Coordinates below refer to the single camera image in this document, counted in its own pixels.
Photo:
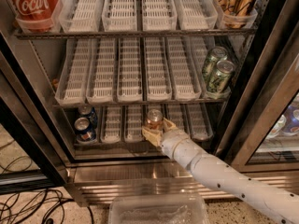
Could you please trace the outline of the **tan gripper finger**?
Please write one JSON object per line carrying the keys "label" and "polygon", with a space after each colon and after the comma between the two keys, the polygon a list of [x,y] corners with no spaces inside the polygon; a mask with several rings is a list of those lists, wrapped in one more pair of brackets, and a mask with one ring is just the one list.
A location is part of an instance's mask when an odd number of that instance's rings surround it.
{"label": "tan gripper finger", "polygon": [[168,119],[163,120],[163,129],[164,129],[165,133],[175,130],[176,128],[177,128],[176,124],[174,122],[172,122],[171,120],[168,120]]}
{"label": "tan gripper finger", "polygon": [[162,140],[162,132],[160,130],[153,130],[148,127],[142,127],[142,134],[144,138],[149,141],[155,147],[159,147],[161,145]]}

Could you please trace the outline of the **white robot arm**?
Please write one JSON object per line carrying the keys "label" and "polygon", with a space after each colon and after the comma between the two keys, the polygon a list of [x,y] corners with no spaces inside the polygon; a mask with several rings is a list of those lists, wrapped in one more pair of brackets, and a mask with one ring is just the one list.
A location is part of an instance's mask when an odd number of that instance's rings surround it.
{"label": "white robot arm", "polygon": [[299,224],[298,195],[242,175],[197,146],[170,120],[147,120],[142,134],[205,187],[234,195],[277,224]]}

